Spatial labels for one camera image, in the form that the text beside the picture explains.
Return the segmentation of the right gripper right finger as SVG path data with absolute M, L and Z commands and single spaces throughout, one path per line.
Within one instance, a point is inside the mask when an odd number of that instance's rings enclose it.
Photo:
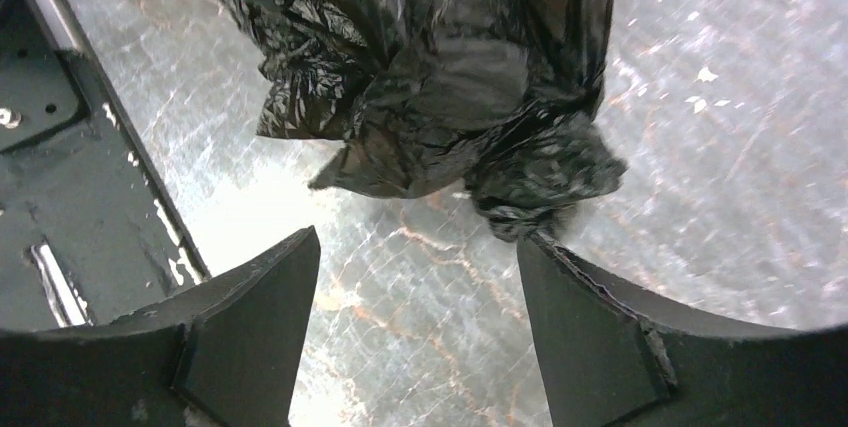
M 847 329 L 764 326 L 649 291 L 539 233 L 517 261 L 552 423 L 843 426 Z

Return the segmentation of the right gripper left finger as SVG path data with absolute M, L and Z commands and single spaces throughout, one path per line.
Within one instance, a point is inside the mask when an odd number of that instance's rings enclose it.
M 321 259 L 297 230 L 97 326 L 1 335 L 5 426 L 285 426 Z

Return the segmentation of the black trash bag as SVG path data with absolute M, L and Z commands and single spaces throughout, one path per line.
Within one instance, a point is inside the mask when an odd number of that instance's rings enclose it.
M 257 134 L 341 145 L 313 190 L 459 182 L 512 242 L 622 184 L 594 123 L 614 0 L 219 1 L 263 56 Z

